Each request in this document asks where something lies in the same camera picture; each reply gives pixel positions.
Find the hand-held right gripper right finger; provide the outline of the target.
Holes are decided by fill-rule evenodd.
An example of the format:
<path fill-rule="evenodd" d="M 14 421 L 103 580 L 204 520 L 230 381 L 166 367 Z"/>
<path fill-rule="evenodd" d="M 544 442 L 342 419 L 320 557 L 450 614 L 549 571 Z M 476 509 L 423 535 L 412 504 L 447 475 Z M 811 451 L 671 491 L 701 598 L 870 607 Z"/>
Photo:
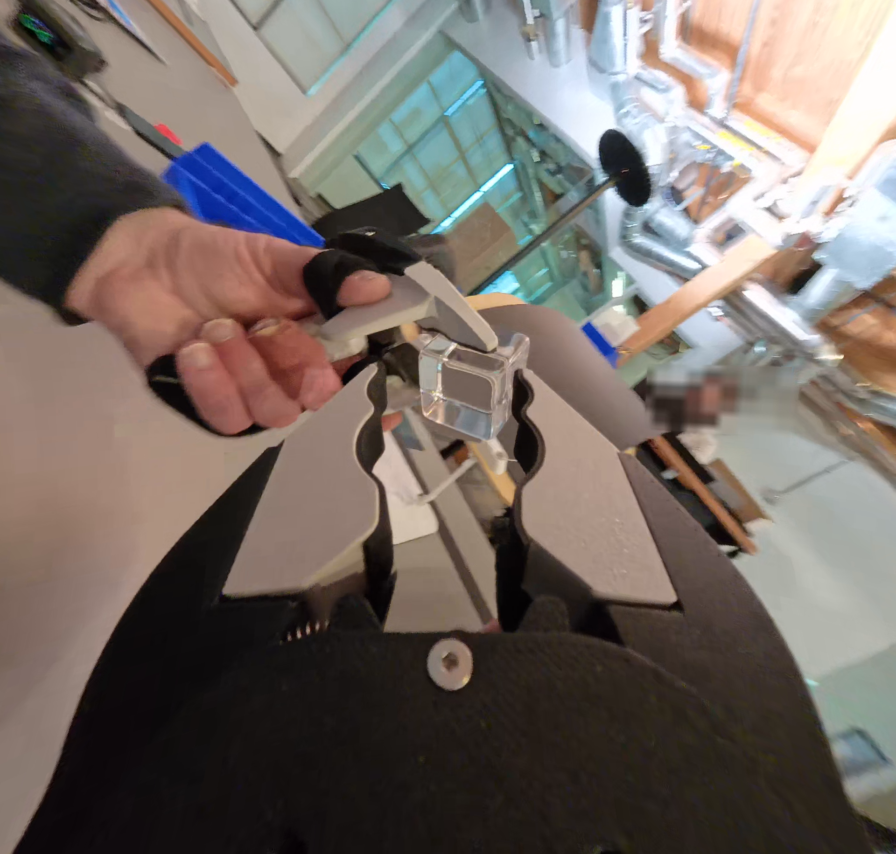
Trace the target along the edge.
<path fill-rule="evenodd" d="M 623 467 L 621 454 L 529 369 L 520 386 L 523 432 L 535 439 L 516 516 L 528 543 L 525 590 L 573 602 L 670 607 L 678 596 Z"/>

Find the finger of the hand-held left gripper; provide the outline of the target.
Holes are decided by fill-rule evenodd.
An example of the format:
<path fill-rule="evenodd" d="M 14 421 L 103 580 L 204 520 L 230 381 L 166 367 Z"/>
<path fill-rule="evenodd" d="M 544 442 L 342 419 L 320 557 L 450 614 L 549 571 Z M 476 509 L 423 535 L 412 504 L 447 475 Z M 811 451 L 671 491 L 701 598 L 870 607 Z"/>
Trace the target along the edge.
<path fill-rule="evenodd" d="M 391 291 L 384 300 L 343 309 L 319 326 L 318 339 L 331 362 L 362 354 L 368 338 L 428 315 L 432 295 L 406 275 L 387 276 Z"/>
<path fill-rule="evenodd" d="M 422 329 L 481 353 L 497 349 L 497 333 L 438 269 L 421 260 L 405 268 L 405 277 L 428 298 L 427 311 L 416 319 Z"/>

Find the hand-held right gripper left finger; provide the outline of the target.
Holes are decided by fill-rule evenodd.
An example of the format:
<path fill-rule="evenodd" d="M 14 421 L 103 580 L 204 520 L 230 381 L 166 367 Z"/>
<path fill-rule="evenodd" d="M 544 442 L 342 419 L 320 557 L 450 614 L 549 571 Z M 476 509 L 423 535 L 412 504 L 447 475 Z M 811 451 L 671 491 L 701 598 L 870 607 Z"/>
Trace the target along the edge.
<path fill-rule="evenodd" d="M 393 542 L 383 484 L 386 373 L 359 370 L 284 440 L 223 593 L 253 597 L 303 591 L 362 574 L 369 597 L 390 589 Z"/>

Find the clear acrylic cube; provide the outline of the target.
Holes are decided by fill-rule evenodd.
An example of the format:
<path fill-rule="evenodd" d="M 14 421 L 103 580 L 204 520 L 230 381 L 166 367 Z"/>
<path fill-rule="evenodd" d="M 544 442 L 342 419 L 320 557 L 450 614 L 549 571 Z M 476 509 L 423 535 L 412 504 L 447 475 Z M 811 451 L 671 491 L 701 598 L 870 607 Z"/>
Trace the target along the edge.
<path fill-rule="evenodd" d="M 530 338 L 503 331 L 487 353 L 442 333 L 422 333 L 419 342 L 423 416 L 471 441 L 497 438 L 511 417 L 514 382 L 526 367 Z"/>

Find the person's left forearm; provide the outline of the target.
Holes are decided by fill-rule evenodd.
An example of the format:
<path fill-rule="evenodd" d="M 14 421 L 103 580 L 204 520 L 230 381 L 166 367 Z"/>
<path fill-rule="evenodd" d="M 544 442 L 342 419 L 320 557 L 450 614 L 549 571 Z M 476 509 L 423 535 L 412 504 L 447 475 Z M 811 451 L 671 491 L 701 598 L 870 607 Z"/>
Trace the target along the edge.
<path fill-rule="evenodd" d="M 1 277 L 54 311 L 121 217 L 186 211 L 177 193 L 135 163 L 97 125 L 72 82 L 48 61 L 1 38 Z"/>

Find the person's left hand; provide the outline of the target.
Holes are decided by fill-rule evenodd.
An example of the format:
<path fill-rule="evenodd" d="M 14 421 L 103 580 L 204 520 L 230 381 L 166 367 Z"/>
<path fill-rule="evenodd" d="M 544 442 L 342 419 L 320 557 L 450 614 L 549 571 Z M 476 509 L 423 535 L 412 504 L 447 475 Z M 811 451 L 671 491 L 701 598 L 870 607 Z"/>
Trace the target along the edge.
<path fill-rule="evenodd" d="M 177 209 L 143 210 L 104 233 L 64 306 L 105 327 L 140 367 L 173 355 L 185 393 L 213 431 L 285 428 L 342 389 L 302 326 L 318 313 L 304 281 L 317 254 Z"/>

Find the blue plastic bin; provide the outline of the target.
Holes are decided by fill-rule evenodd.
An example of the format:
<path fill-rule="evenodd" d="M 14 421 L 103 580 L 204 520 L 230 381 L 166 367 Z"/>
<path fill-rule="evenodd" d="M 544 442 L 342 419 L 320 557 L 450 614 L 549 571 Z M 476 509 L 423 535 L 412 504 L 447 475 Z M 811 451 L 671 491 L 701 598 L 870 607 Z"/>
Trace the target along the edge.
<path fill-rule="evenodd" d="M 210 143 L 174 158 L 163 181 L 202 221 L 318 250 L 324 239 Z"/>

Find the small blue box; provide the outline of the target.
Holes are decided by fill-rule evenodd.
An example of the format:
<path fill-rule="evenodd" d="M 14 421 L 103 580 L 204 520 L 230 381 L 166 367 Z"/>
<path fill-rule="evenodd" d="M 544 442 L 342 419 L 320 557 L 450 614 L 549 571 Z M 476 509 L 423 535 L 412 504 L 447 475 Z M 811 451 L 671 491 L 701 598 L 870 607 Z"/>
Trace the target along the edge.
<path fill-rule="evenodd" d="M 619 351 L 610 343 L 608 338 L 592 322 L 586 321 L 581 325 L 581 331 L 588 338 L 595 349 L 604 357 L 611 368 L 617 368 Z"/>

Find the black pole stand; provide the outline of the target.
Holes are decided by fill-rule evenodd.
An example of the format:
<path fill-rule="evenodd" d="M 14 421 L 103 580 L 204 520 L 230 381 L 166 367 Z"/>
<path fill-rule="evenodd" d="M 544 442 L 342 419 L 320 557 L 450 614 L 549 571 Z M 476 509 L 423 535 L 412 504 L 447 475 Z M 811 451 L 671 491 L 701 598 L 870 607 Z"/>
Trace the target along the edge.
<path fill-rule="evenodd" d="M 623 132 L 614 129 L 606 131 L 599 140 L 598 156 L 603 177 L 591 184 L 590 189 L 564 209 L 544 231 L 517 250 L 475 286 L 471 291 L 473 295 L 484 293 L 487 287 L 493 285 L 504 273 L 511 271 L 521 260 L 528 258 L 550 242 L 555 235 L 566 230 L 611 189 L 630 206 L 638 208 L 647 203 L 652 192 L 650 173 L 644 164 L 641 152 Z"/>

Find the silver ventilation pipe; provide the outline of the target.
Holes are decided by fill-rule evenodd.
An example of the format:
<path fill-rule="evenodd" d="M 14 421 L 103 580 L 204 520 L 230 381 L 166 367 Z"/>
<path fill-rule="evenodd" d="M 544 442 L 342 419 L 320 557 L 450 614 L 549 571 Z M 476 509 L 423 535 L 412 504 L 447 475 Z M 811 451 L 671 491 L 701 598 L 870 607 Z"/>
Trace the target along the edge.
<path fill-rule="evenodd" d="M 595 90 L 609 99 L 614 137 L 628 141 L 631 180 L 617 185 L 625 203 L 620 245 L 642 263 L 687 281 L 704 268 L 689 253 L 693 223 L 676 215 L 663 196 L 686 95 L 671 76 L 644 66 L 644 24 L 642 0 L 598 0 L 588 74 Z"/>

